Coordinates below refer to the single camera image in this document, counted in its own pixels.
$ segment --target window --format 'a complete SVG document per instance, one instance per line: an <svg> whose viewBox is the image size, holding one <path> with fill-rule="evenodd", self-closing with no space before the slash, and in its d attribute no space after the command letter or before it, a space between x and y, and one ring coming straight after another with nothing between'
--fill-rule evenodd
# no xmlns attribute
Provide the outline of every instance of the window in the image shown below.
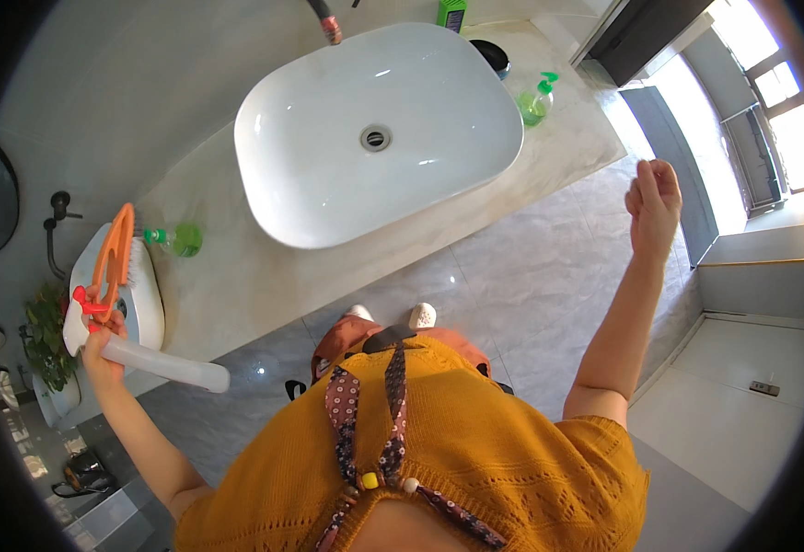
<svg viewBox="0 0 804 552"><path fill-rule="evenodd" d="M743 69L751 69L779 50L779 44L747 0L715 0L707 11L715 20L712 28Z"/></svg>
<svg viewBox="0 0 804 552"><path fill-rule="evenodd" d="M770 119L773 139L792 190L804 188L804 105Z"/></svg>
<svg viewBox="0 0 804 552"><path fill-rule="evenodd" d="M761 91L761 96L767 107L773 107L800 92L800 87L795 82L792 68L787 61L783 61L770 71L757 77L754 80L754 84Z"/></svg>

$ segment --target yellow bead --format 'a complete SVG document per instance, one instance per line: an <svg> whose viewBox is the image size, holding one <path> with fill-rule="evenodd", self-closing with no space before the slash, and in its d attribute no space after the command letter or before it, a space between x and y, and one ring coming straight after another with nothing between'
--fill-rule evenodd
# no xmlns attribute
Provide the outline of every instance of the yellow bead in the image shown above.
<svg viewBox="0 0 804 552"><path fill-rule="evenodd" d="M362 475L362 487L366 489L376 489L378 486L377 473L369 471L368 473Z"/></svg>

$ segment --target green pump head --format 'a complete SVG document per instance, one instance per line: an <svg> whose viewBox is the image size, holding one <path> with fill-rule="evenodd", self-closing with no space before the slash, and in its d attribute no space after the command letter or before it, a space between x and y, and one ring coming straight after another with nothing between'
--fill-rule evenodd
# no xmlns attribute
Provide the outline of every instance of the green pump head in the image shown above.
<svg viewBox="0 0 804 552"><path fill-rule="evenodd" d="M164 243L166 241L166 231L162 228L157 228L156 230L144 228L144 241L148 244Z"/></svg>
<svg viewBox="0 0 804 552"><path fill-rule="evenodd" d="M558 81L558 75L554 72L541 72L540 74L546 77L546 80L540 81L540 84L537 85L537 90L540 90L540 94L549 95L552 92L551 83Z"/></svg>

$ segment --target white shoe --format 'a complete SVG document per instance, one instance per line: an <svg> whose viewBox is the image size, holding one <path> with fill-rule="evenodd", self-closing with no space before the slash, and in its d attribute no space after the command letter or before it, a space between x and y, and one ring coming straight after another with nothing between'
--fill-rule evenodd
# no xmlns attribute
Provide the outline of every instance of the white shoe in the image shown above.
<svg viewBox="0 0 804 552"><path fill-rule="evenodd" d="M408 328L422 329L435 327L435 308L430 303L418 303L411 310L411 317L408 319Z"/></svg>
<svg viewBox="0 0 804 552"><path fill-rule="evenodd" d="M343 316L347 315L359 316L360 318L374 322L374 316L368 312L368 309L364 308L364 305L352 305L343 313Z"/></svg>

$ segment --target wooden bead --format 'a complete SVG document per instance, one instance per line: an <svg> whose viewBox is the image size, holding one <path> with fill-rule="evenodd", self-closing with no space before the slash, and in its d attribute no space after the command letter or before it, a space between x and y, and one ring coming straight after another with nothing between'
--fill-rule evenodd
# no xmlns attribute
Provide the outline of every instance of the wooden bead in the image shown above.
<svg viewBox="0 0 804 552"><path fill-rule="evenodd" d="M362 475L362 487L366 489L376 489L380 486L380 482L377 480L377 473L373 471L369 471Z"/></svg>
<svg viewBox="0 0 804 552"><path fill-rule="evenodd" d="M420 481L414 479L413 477L409 477L405 480L405 483L402 484L402 490L410 495L411 493L417 492L417 488L419 486Z"/></svg>

